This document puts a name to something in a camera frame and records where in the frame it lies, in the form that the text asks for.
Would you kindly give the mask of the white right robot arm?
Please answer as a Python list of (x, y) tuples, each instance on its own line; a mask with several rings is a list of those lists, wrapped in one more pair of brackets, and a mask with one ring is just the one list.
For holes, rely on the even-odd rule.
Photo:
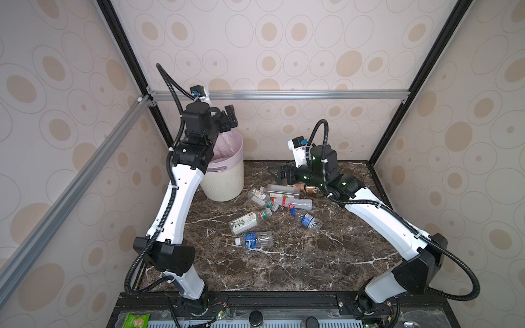
[[(462, 302), (476, 299), (481, 293), (479, 279), (464, 261), (448, 251), (447, 239), (411, 224), (376, 197), (361, 180), (341, 173), (338, 155), (329, 145), (328, 137), (328, 121), (321, 119), (309, 138), (299, 136), (289, 140), (294, 162), (279, 168), (277, 181), (318, 188), (328, 200), (364, 220), (400, 255), (397, 265), (370, 279), (357, 292), (354, 307), (358, 313), (372, 315), (385, 301), (407, 293), (430, 293)], [(454, 295), (430, 286), (445, 259), (454, 262), (469, 277), (472, 284), (469, 293)]]

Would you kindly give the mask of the small bottle blue cap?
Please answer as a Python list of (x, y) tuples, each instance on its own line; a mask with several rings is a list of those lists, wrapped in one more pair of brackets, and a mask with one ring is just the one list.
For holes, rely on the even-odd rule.
[(304, 209), (291, 209), (291, 214), (307, 229), (320, 230), (323, 225), (320, 219)]

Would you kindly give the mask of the white bin with purple bag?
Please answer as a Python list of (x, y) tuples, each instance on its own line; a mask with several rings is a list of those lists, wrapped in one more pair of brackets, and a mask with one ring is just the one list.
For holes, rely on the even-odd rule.
[(213, 158), (200, 186), (210, 200), (233, 200), (242, 192), (244, 186), (243, 137), (236, 129), (220, 133), (213, 152)]

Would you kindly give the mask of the brown coffee bottle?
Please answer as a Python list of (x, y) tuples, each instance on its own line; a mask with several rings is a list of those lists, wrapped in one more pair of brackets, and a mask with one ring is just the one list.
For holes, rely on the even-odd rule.
[(295, 183), (293, 186), (299, 189), (301, 193), (305, 193), (305, 194), (319, 194), (321, 192), (320, 188), (309, 186), (305, 183)]

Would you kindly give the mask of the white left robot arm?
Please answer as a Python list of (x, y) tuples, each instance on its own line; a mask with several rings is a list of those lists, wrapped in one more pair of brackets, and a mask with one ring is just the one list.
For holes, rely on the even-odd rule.
[[(184, 228), (195, 192), (214, 156), (217, 139), (237, 128), (238, 120), (232, 105), (224, 110), (213, 107), (204, 86), (186, 91), (161, 64), (156, 67), (177, 106), (180, 127), (165, 161), (169, 183), (164, 199), (146, 236), (133, 242), (138, 256), (124, 279), (124, 291), (137, 296), (167, 282), (178, 288), (187, 311), (202, 315), (209, 307), (209, 290), (194, 267), (195, 248), (183, 243)], [(135, 289), (132, 278), (141, 264), (152, 265), (161, 278)]]

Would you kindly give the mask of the white bottle red cap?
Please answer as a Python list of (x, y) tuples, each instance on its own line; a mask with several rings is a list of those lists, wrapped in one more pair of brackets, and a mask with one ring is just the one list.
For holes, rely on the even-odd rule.
[(276, 204), (288, 209), (312, 210), (313, 201), (299, 198), (271, 198)]

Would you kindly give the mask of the frosted clear long bottle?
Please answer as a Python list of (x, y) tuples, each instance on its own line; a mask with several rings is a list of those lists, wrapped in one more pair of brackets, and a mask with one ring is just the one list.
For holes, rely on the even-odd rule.
[(300, 190), (289, 185), (268, 184), (261, 187), (260, 191), (267, 194), (270, 198), (299, 198)]

